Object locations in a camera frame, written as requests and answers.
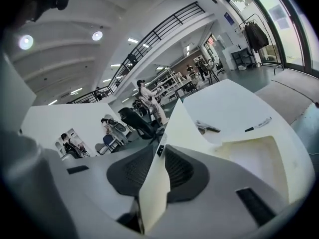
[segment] brown wall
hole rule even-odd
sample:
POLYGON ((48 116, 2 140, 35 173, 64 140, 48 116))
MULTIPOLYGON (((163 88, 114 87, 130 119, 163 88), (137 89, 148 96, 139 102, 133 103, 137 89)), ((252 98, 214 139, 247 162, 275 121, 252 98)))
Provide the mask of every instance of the brown wall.
POLYGON ((202 55, 201 51, 200 50, 196 51, 195 53, 191 54, 190 56, 185 58, 183 61, 181 61, 180 63, 178 63, 174 67, 172 67, 172 70, 176 73, 180 72, 183 75, 187 75, 187 74, 189 74, 189 72, 187 71, 187 65, 190 65, 195 69, 196 72, 198 72, 198 69, 194 63, 194 58, 197 58, 200 55, 202 55))

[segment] marker pen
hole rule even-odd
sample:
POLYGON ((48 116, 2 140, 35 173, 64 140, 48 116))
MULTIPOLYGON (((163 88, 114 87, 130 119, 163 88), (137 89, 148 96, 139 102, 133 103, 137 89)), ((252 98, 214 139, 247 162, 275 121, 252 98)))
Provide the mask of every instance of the marker pen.
POLYGON ((246 129, 245 132, 248 132, 248 131, 251 131, 251 130, 254 130, 256 128, 260 128, 266 124, 268 124, 269 122, 271 121, 271 117, 269 118, 266 118, 263 122, 261 122, 260 124, 256 125, 256 126, 253 126, 253 127, 250 127, 249 129, 246 129))

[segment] green floor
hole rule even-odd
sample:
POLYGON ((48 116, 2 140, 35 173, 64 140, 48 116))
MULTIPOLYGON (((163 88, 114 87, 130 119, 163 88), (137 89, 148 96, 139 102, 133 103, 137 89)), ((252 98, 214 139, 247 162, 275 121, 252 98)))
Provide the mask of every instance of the green floor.
MULTIPOLYGON (((254 69, 248 69, 245 71, 230 71, 228 73, 219 74, 220 80, 230 79, 251 92, 256 92, 270 83, 274 77, 273 67, 258 67, 254 69)), ((167 117, 170 117, 175 107, 177 100, 173 100, 169 104, 163 106, 163 109, 167 117)), ((311 104, 304 114, 302 114, 291 125, 296 134, 299 136, 308 153, 319 153, 319 109, 311 104)), ((132 143, 122 148, 131 148, 139 146, 140 144, 147 145, 148 141, 142 140, 134 133, 131 137, 135 138, 132 143)))

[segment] ceiling light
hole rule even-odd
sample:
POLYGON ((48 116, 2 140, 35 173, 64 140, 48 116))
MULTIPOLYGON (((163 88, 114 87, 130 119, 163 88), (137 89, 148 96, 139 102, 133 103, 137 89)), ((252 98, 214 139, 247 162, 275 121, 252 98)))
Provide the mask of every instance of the ceiling light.
POLYGON ((58 101, 58 100, 54 100, 53 102, 49 103, 48 105, 50 106, 50 105, 56 103, 57 101, 58 101))
POLYGON ((129 38, 128 41, 129 41, 129 42, 133 42, 133 43, 138 43, 138 42, 139 42, 139 41, 136 41, 136 40, 131 39, 131 38, 129 38))
POLYGON ((19 47, 22 50, 27 50, 31 48, 32 45, 33 45, 33 38, 31 35, 24 35, 19 40, 19 47))
POLYGON ((83 89, 83 88, 80 88, 80 89, 78 89, 78 90, 72 91, 71 94, 72 94, 72 93, 75 93, 75 92, 78 92, 78 91, 81 91, 82 89, 83 89))
POLYGON ((92 35, 92 39, 94 41, 98 41, 102 38, 102 36, 103 36, 103 33, 101 31, 97 31, 92 35))

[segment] railing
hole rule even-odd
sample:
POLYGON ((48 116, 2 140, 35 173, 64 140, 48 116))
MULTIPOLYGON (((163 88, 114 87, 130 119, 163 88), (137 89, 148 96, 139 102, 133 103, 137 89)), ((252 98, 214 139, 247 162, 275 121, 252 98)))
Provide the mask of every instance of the railing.
POLYGON ((113 94, 113 91, 110 89, 109 86, 100 88, 98 90, 86 93, 85 95, 82 95, 70 102, 68 102, 68 104, 79 104, 79 103, 96 103, 99 101, 99 97, 104 98, 104 97, 108 97, 110 95, 113 94))
MULTIPOLYGON (((105 89, 107 96, 111 95, 120 85, 123 79, 134 68, 134 66, 163 38, 168 36, 174 30, 190 21, 191 19, 205 13, 205 11, 198 5, 198 2, 193 2, 188 6, 178 10, 167 19, 163 20, 157 27, 155 27, 147 36, 145 36, 137 46, 130 52, 130 54, 123 61, 121 66, 116 71, 108 86, 100 88, 105 89)), ((87 93, 70 103, 95 103, 97 98, 94 95, 95 91, 87 93)))

